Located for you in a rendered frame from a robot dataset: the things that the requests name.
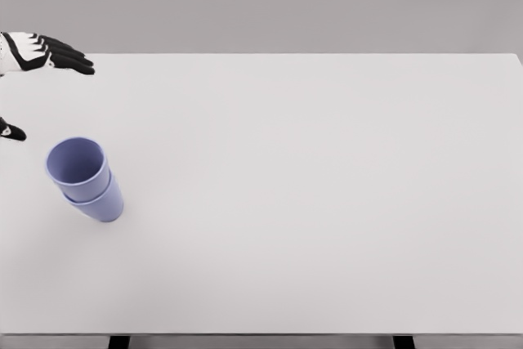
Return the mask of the blue plastic cup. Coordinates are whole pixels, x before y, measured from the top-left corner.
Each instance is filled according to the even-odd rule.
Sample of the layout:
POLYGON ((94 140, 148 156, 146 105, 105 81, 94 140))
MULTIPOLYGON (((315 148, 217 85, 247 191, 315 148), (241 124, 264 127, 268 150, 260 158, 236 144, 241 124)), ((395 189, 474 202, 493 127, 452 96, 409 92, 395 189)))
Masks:
POLYGON ((75 202, 65 193, 64 199, 87 217, 100 222, 112 222, 123 213, 124 202, 116 176, 110 174, 110 182, 101 195, 87 202, 75 202))
POLYGON ((105 152, 92 139, 74 136, 55 144, 45 160, 47 175, 77 203, 101 195, 110 183, 110 167, 105 152))

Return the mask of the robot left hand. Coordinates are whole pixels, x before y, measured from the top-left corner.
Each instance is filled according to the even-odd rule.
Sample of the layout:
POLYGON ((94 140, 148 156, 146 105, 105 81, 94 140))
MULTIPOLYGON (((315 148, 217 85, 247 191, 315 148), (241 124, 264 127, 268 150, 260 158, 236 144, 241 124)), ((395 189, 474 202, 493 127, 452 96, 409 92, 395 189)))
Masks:
POLYGON ((85 54, 57 38, 27 32, 0 32, 0 78, 37 69, 66 69, 94 75, 85 54))

